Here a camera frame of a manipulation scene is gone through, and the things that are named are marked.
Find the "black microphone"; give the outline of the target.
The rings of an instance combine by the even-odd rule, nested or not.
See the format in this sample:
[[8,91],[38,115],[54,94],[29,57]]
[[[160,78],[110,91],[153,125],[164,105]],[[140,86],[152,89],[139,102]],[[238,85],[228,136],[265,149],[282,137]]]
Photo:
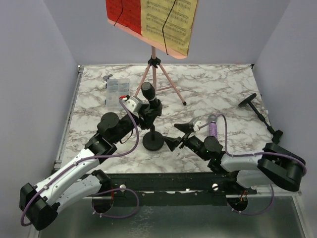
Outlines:
[[149,82],[144,82],[141,85],[141,91],[143,96],[148,100],[151,109],[160,109],[161,102],[156,97],[156,90],[154,86]]

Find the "black microphone stand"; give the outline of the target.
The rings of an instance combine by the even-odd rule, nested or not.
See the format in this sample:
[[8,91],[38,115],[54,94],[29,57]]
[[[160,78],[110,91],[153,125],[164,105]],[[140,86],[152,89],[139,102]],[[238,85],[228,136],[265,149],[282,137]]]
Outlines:
[[275,144],[279,144],[280,143],[280,139],[283,135],[283,131],[281,130],[274,130],[273,127],[271,125],[269,125],[266,121],[266,119],[264,118],[264,116],[257,110],[257,108],[254,106],[254,104],[252,103],[252,100],[257,96],[256,93],[253,93],[252,95],[248,96],[247,98],[245,98],[242,102],[240,102],[238,104],[239,107],[244,107],[246,105],[249,105],[251,107],[251,109],[255,112],[255,114],[257,115],[257,117],[259,118],[260,121],[262,121],[265,125],[267,130],[270,132],[270,134],[273,136],[273,138],[271,139],[273,143]]
[[[162,114],[162,105],[161,110],[158,110],[158,117]],[[149,151],[158,151],[164,145],[164,138],[161,133],[156,131],[155,125],[149,129],[150,131],[147,132],[142,140],[143,146],[145,149]]]

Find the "pink music stand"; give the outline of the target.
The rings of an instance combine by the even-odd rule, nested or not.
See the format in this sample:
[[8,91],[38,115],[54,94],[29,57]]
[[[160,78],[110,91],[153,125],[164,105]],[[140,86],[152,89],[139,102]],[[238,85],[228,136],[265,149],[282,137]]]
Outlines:
[[180,94],[164,69],[156,51],[175,59],[188,56],[198,0],[107,0],[107,20],[114,27],[151,45],[151,57],[141,82],[152,71],[157,85],[157,69],[161,69],[170,88]]

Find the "purple glitter microphone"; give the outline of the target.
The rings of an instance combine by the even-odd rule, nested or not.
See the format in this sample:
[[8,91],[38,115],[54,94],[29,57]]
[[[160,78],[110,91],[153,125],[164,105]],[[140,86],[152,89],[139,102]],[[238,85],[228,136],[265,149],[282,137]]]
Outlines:
[[209,122],[209,136],[214,136],[217,138],[217,116],[214,114],[210,114],[208,117]]

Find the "yellow sheet music page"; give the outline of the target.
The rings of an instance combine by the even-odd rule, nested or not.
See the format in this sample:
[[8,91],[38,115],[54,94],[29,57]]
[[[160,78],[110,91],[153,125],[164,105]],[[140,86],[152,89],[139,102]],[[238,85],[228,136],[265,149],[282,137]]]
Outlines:
[[168,55],[187,57],[197,0],[142,0],[141,35]]

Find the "red sheet music page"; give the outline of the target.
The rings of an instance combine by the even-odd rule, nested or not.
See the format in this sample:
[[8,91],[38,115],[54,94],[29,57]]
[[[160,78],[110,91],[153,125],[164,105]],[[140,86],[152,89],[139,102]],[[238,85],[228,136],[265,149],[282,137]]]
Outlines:
[[140,0],[106,0],[106,13],[114,25],[120,24],[141,34]]

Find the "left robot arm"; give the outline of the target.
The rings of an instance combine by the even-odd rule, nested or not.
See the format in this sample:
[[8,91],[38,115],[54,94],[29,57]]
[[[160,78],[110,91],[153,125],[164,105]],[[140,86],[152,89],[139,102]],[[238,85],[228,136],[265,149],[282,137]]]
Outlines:
[[106,195],[111,186],[108,176],[95,168],[108,158],[117,155],[116,144],[128,133],[149,129],[156,117],[161,116],[161,102],[133,103],[131,99],[120,101],[126,115],[119,118],[109,112],[101,117],[97,132],[84,148],[54,174],[36,185],[25,184],[20,190],[19,207],[22,226],[33,225],[40,231],[49,226],[66,207],[93,194]]

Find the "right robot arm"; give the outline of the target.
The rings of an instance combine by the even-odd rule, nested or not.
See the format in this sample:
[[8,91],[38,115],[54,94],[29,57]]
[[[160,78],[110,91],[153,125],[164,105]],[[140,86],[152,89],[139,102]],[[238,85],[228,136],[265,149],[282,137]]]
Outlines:
[[267,143],[263,150],[246,154],[229,154],[218,139],[208,136],[200,140],[192,135],[194,126],[190,123],[175,124],[184,133],[183,137],[164,137],[170,151],[187,147],[219,174],[234,173],[228,181],[228,189],[239,194],[246,188],[274,184],[283,190],[297,192],[302,177],[306,174],[306,162],[275,143]]

